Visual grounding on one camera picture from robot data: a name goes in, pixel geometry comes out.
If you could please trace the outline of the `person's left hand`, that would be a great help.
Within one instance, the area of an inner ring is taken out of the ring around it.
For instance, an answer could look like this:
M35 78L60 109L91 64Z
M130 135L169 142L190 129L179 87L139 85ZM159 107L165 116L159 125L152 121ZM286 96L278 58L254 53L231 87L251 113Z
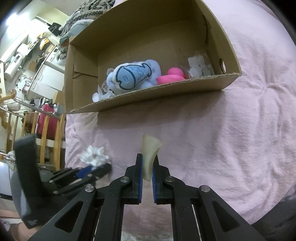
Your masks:
M17 212L3 209L1 209L1 224L4 224L5 231L9 231L13 240L29 240L41 229L41 226L27 228Z

